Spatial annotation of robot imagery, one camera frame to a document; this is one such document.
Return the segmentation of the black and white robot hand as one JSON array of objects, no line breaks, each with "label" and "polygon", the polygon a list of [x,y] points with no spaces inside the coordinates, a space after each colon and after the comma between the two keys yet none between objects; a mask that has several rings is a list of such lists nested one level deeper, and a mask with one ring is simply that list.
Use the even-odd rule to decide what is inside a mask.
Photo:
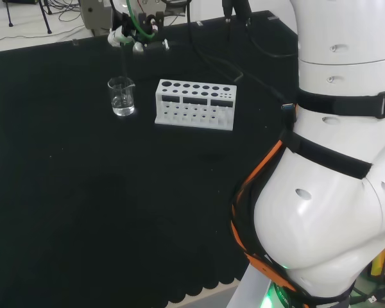
[{"label": "black and white robot hand", "polygon": [[170,51],[168,39],[163,38],[158,41],[158,33],[162,29],[162,23],[158,17],[159,15],[145,13],[131,15],[114,10],[108,43],[112,47],[127,48],[134,55],[144,55],[156,50]]}]

